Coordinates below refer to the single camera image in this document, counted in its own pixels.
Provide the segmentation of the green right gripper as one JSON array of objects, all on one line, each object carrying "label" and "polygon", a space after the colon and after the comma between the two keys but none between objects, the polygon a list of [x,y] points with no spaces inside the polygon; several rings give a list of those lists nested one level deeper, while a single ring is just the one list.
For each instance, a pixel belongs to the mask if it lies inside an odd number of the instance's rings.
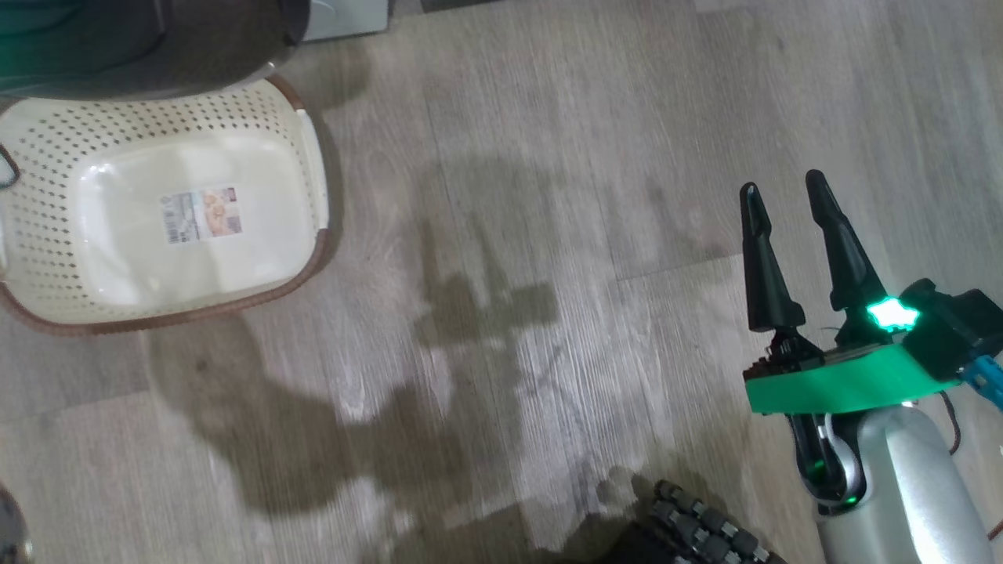
[{"label": "green right gripper", "polygon": [[[820,170],[805,177],[813,221],[823,232],[830,266],[832,310],[843,312],[838,345],[887,344],[889,332],[867,307],[889,297],[849,218]],[[756,183],[739,190],[748,326],[773,332],[771,353],[798,349],[805,310],[789,293],[771,243],[773,222]],[[802,484],[823,511],[849,509],[866,496],[867,479],[855,425],[872,411],[900,407],[960,385],[938,379],[900,344],[871,347],[823,363],[782,364],[760,358],[743,371],[753,413],[787,418]]]}]

